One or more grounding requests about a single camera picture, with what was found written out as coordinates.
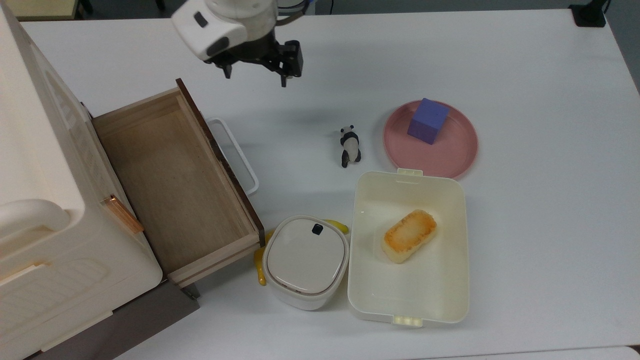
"food container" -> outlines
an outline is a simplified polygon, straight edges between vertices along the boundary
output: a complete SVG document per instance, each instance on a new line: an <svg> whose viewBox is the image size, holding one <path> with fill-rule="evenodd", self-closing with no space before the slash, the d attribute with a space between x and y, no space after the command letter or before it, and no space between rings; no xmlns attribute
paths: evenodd
<svg viewBox="0 0 640 360"><path fill-rule="evenodd" d="M280 300L315 310L335 293L349 261L349 244L336 227L298 215L275 229L262 257L269 289Z"/></svg>
<svg viewBox="0 0 640 360"><path fill-rule="evenodd" d="M430 213L436 236L402 264L382 251L389 228L415 209ZM467 210L460 184L420 170L366 172L355 195L349 305L357 318L421 327L456 323L469 307Z"/></svg>

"toasted bread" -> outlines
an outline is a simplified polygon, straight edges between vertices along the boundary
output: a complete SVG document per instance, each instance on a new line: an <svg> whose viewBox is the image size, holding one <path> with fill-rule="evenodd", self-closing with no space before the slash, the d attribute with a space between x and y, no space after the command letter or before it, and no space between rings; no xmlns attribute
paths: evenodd
<svg viewBox="0 0 640 360"><path fill-rule="evenodd" d="M436 233L436 222L423 210L413 210L391 227L382 241L382 250L391 261L401 264Z"/></svg>

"black button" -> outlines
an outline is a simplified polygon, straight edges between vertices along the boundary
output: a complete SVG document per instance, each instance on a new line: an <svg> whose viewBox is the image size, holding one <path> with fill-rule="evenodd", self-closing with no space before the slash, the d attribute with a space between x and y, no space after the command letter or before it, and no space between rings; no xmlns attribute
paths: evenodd
<svg viewBox="0 0 640 360"><path fill-rule="evenodd" d="M223 37L218 41L216 41L215 43L211 44L211 46L209 46L209 48L207 49L207 55L214 56L215 54L218 54L220 51L228 47L229 47L229 38Z"/></svg>
<svg viewBox="0 0 640 360"><path fill-rule="evenodd" d="M311 232L316 234L316 235L320 235L320 233L322 232L323 229L324 229L324 227L322 227L322 225L316 224L316 225L314 225L314 228L313 228L313 230L311 230Z"/></svg>
<svg viewBox="0 0 640 360"><path fill-rule="evenodd" d="M201 28L204 28L206 25L209 24L207 19L205 19L200 12L196 12L193 15L193 18L196 19L196 22L198 23L198 25L200 25Z"/></svg>

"wooden drawer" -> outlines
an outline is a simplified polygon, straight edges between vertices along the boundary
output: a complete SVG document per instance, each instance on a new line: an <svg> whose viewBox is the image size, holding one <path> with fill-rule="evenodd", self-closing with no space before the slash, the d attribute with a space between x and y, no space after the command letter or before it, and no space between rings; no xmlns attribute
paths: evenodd
<svg viewBox="0 0 640 360"><path fill-rule="evenodd" d="M92 120L160 266L180 287L264 245L184 83Z"/></svg>

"purple cube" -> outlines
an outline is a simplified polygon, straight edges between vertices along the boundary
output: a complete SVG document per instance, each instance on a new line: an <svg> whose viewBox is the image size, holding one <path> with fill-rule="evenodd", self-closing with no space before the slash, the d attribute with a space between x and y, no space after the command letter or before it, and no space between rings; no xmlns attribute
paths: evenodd
<svg viewBox="0 0 640 360"><path fill-rule="evenodd" d="M407 134L433 145L447 118L449 108L429 99L422 99L413 114Z"/></svg>

